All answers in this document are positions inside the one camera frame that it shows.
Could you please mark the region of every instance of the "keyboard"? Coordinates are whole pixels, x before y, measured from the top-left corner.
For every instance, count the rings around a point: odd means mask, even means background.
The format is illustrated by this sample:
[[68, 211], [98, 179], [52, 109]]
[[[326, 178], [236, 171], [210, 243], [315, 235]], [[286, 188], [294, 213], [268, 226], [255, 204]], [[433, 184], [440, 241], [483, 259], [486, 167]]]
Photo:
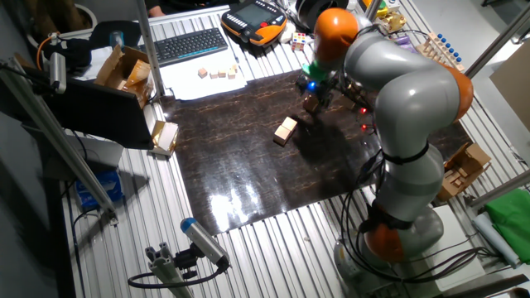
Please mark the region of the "keyboard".
[[[158, 64], [161, 67], [226, 50], [228, 47], [218, 28], [155, 42]], [[136, 49], [146, 52], [144, 45], [137, 46]]]

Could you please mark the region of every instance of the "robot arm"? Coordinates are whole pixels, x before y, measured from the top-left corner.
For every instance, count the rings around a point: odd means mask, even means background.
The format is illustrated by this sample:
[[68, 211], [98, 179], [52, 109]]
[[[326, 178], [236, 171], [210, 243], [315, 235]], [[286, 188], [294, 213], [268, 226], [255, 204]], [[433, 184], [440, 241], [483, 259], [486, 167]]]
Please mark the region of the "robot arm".
[[322, 12], [315, 29], [316, 60], [306, 73], [344, 67], [350, 79], [379, 92], [373, 112], [386, 169], [372, 206], [375, 216], [361, 233], [365, 251], [400, 262], [443, 234], [441, 220], [427, 207], [441, 188], [443, 159], [427, 137], [465, 114], [473, 87], [459, 71], [404, 50], [377, 32], [358, 36], [366, 27], [363, 19], [339, 8]]

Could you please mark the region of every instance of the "tabletop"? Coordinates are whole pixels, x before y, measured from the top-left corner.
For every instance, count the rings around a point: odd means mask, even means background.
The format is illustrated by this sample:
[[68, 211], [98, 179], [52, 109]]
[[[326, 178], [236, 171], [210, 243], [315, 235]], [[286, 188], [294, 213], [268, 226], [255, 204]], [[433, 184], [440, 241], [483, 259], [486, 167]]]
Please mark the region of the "tabletop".
[[[295, 86], [299, 71], [248, 82], [241, 90], [194, 101], [162, 102], [179, 124], [176, 156], [194, 217], [220, 233], [353, 190], [359, 168], [379, 150], [361, 115], [334, 101], [310, 115]], [[291, 140], [272, 141], [285, 117], [298, 121]], [[470, 142], [460, 124], [431, 134], [449, 158]]]

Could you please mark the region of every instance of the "cardboard box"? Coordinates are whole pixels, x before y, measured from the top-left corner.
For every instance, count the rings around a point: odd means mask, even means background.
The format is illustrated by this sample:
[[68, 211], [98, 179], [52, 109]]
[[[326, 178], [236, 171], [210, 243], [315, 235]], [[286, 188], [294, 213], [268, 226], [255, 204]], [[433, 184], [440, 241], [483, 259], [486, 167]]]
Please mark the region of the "cardboard box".
[[114, 47], [94, 83], [136, 94], [140, 108], [146, 105], [154, 88], [147, 55], [127, 46], [123, 52], [119, 46]]
[[447, 201], [464, 191], [480, 174], [488, 170], [490, 160], [491, 157], [478, 144], [466, 143], [444, 165], [446, 173], [438, 199]]
[[171, 156], [175, 150], [178, 129], [179, 126], [174, 123], [157, 121], [152, 130], [152, 141], [155, 147], [149, 152]]

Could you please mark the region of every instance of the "cable bundle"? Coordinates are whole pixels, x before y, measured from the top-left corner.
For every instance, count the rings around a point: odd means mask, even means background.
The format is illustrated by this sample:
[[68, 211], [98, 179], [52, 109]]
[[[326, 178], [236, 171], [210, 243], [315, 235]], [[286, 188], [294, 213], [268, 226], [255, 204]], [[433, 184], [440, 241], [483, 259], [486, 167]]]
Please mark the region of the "cable bundle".
[[[355, 184], [354, 184], [354, 188], [355, 189], [358, 188], [363, 183], [365, 183], [368, 180], [370, 180], [370, 178], [372, 178], [373, 175], [375, 174], [377, 176], [376, 177], [376, 181], [377, 182], [376, 182], [375, 195], [376, 196], [378, 195], [378, 190], [380, 188], [381, 183], [383, 182], [383, 177], [384, 177], [384, 172], [385, 172], [385, 170], [384, 170], [384, 162], [385, 162], [384, 158], [382, 158], [381, 161], [376, 163], [376, 161], [378, 159], [378, 155], [379, 155], [380, 152], [381, 152], [381, 150], [379, 150], [378, 153], [376, 153], [374, 156], [372, 156], [362, 166], [361, 173], [359, 174], [359, 176], [358, 176], [358, 178], [357, 178], [357, 180], [355, 181]], [[350, 191], [346, 195], [345, 199], [342, 199], [343, 202], [342, 202], [342, 210], [341, 210], [341, 213], [340, 213], [340, 231], [341, 231], [341, 238], [344, 241], [344, 243], [343, 243], [344, 244], [344, 249], [348, 253], [349, 257], [352, 258], [352, 260], [355, 262], [355, 264], [357, 266], [359, 266], [360, 268], [364, 269], [367, 272], [370, 272], [370, 273], [374, 274], [377, 277], [383, 278], [383, 279], [388, 280], [388, 281], [395, 281], [395, 282], [401, 282], [401, 283], [411, 283], [411, 284], [412, 283], [416, 283], [416, 284], [417, 283], [424, 283], [424, 282], [435, 281], [435, 280], [440, 279], [442, 277], [448, 276], [448, 275], [452, 274], [453, 272], [456, 272], [456, 271], [460, 270], [461, 268], [465, 267], [466, 265], [471, 263], [478, 256], [481, 256], [481, 257], [498, 257], [497, 255], [495, 255], [492, 252], [490, 252], [487, 248], [484, 248], [484, 247], [471, 248], [471, 249], [459, 252], [456, 255], [452, 256], [452, 257], [449, 257], [444, 262], [442, 262], [442, 263], [440, 263], [440, 264], [430, 268], [429, 270], [426, 270], [426, 271], [424, 271], [424, 272], [422, 272], [422, 273], [420, 273], [420, 274], [418, 274], [416, 276], [400, 277], [397, 274], [396, 274], [396, 276], [388, 275], [387, 273], [381, 272], [379, 269], [377, 269], [377, 268], [373, 267], [372, 265], [370, 265], [368, 263], [368, 261], [366, 260], [366, 258], [361, 254], [360, 247], [359, 247], [359, 235], [360, 235], [360, 233], [357, 233], [357, 236], [356, 236], [356, 239], [355, 239], [355, 243], [354, 243], [354, 241], [351, 238], [350, 233], [349, 233], [349, 224], [350, 224], [349, 216], [346, 216], [346, 223], [345, 223], [346, 227], [344, 226], [344, 217], [345, 217], [345, 214], [347, 214], [347, 210], [349, 209], [349, 206], [350, 206], [352, 200], [353, 200], [353, 191]], [[347, 241], [349, 242], [349, 245], [352, 247], [353, 253], [346, 246], [345, 232], [348, 235]], [[445, 250], [447, 250], [449, 248], [453, 248], [453, 247], [459, 246], [459, 245], [461, 245], [461, 244], [463, 244], [463, 243], [465, 243], [467, 241], [470, 241], [471, 238], [474, 237], [476, 234], [477, 233], [475, 233], [475, 234], [473, 234], [471, 236], [467, 236], [467, 240], [465, 240], [464, 242], [458, 243], [458, 244], [453, 245], [453, 246], [448, 247], [448, 248], [444, 248], [444, 249], [442, 249], [442, 250], [440, 250], [438, 252], [432, 253], [429, 256], [426, 256], [426, 257], [423, 257], [423, 258], [420, 258], [420, 259], [416, 259], [416, 260], [407, 261], [407, 262], [404, 262], [404, 263], [419, 262], [419, 261], [425, 260], [425, 259], [427, 259], [429, 257], [433, 257], [436, 254], [438, 254], [440, 252], [443, 252], [443, 251], [445, 251]], [[449, 265], [444, 270], [442, 270], [441, 272], [438, 272], [437, 274], [432, 275], [432, 276], [425, 277], [426, 274], [431, 273], [435, 269], [443, 267], [443, 266], [445, 266], [448, 263], [449, 263]]]

